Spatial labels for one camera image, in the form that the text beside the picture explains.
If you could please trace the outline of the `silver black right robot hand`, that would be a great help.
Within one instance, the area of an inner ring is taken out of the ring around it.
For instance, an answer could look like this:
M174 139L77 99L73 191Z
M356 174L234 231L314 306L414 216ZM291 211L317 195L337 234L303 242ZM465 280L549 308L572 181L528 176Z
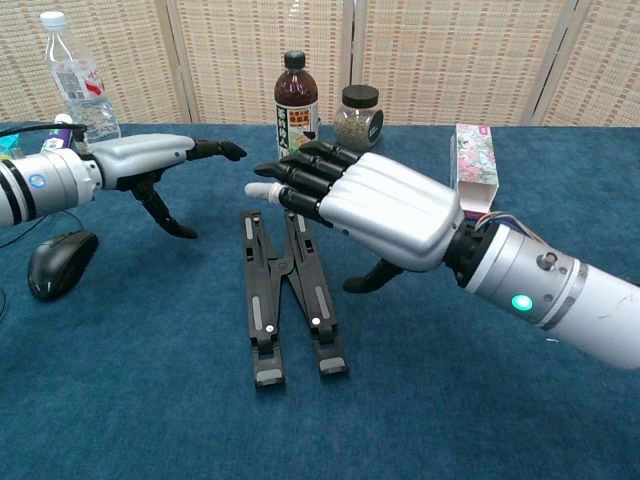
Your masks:
M266 200L376 253L366 275L347 279L350 293L380 289L404 271L440 266L464 214L455 190L389 157L315 140L254 169L247 196Z

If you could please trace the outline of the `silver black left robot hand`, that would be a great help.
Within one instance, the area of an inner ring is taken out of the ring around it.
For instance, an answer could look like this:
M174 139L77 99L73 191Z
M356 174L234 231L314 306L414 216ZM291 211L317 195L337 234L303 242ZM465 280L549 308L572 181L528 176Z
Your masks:
M165 170L188 160L222 155L231 161L246 156L230 141L198 140L176 134L139 134L88 145L80 154L94 161L104 190L130 191L156 223L175 237L196 239L197 232L178 223L154 190Z

